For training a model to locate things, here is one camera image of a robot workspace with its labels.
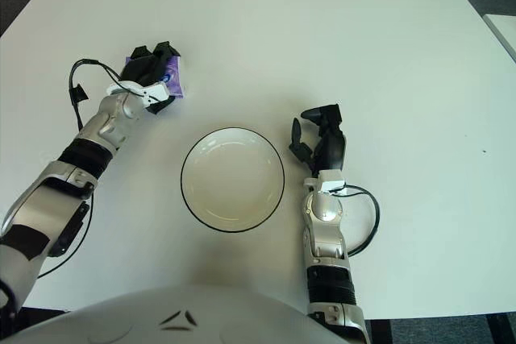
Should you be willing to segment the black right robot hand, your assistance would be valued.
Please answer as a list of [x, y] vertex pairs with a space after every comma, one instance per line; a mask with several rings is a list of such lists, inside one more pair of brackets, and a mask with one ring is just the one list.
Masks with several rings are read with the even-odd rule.
[[301, 141], [301, 124], [297, 118], [294, 118], [289, 145], [293, 155], [307, 165], [312, 177], [317, 177], [323, 170], [342, 170], [346, 138], [339, 127], [342, 122], [339, 105], [320, 106], [305, 110], [301, 113], [301, 118], [318, 127], [319, 142], [314, 150], [303, 143]]

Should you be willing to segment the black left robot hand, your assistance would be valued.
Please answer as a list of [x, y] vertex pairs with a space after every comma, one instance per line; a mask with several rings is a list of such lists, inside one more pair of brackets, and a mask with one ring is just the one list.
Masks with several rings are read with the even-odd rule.
[[183, 97], [181, 89], [179, 64], [181, 54], [173, 48], [169, 41], [158, 43], [151, 52], [146, 46], [134, 49], [130, 57], [126, 58], [126, 64], [121, 73], [123, 81], [134, 81], [143, 87], [151, 86], [157, 82], [166, 85], [169, 96], [162, 102], [151, 99], [147, 111], [158, 114], [169, 106], [176, 97]]

